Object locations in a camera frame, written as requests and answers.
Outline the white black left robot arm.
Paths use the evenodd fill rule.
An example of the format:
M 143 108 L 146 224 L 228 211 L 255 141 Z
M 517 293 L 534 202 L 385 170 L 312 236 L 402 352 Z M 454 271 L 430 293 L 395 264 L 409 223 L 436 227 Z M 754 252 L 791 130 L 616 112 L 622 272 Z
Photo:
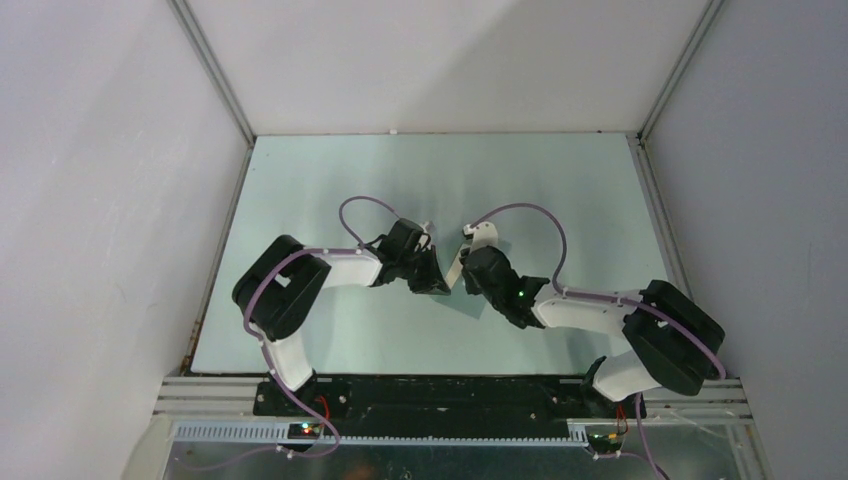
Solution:
M 435 244 L 425 226 L 401 218 L 389 232 L 354 248 L 307 247 L 277 237 L 236 282 L 231 298 L 245 331 L 262 349 L 278 384 L 277 402 L 292 416 L 316 403 L 314 376 L 299 330 L 319 294 L 337 287 L 380 287 L 403 280 L 411 293 L 448 295 Z

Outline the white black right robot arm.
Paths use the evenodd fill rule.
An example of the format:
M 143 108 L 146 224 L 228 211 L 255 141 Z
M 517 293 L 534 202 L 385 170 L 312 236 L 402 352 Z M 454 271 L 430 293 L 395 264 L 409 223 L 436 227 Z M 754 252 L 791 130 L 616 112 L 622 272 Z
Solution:
M 718 358 L 724 329 L 667 281 L 623 293 L 558 290 L 547 278 L 518 275 L 494 246 L 463 253 L 459 262 L 467 292 L 520 329 L 580 329 L 628 343 L 628 351 L 596 360 L 586 373 L 581 402 L 593 417 L 606 418 L 647 390 L 695 396 L 705 381 L 727 376 Z

